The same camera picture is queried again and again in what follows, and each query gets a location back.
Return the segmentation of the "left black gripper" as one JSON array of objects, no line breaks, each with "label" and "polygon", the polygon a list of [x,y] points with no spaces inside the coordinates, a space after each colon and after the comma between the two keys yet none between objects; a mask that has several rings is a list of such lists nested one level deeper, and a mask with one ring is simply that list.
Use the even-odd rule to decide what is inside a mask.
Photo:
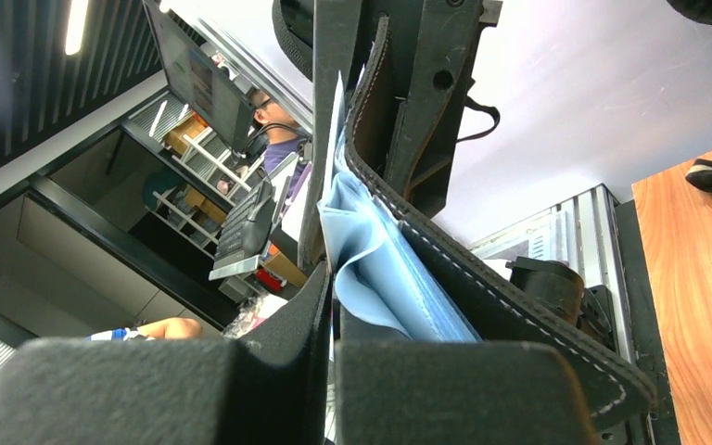
[{"label": "left black gripper", "polygon": [[273,29],[283,52],[313,85],[312,169],[298,242],[311,271],[324,240],[324,191],[337,80],[350,96],[346,142],[356,167],[391,200],[426,217],[446,204],[467,109],[493,124],[500,114],[469,95],[481,34],[498,24],[499,1],[276,1]]}]

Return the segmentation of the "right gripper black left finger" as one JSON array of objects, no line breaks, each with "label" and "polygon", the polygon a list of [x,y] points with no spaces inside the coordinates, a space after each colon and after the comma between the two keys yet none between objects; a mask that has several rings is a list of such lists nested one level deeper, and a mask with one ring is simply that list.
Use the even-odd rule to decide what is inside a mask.
[{"label": "right gripper black left finger", "polygon": [[37,338],[0,369],[0,444],[320,444],[330,275],[238,339]]}]

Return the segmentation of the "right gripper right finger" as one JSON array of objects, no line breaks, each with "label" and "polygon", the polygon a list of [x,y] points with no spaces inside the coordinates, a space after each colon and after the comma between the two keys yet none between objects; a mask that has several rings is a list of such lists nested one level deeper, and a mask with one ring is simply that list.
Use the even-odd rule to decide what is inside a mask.
[{"label": "right gripper right finger", "polygon": [[535,342],[411,341],[339,311],[338,444],[593,444],[572,367]]}]

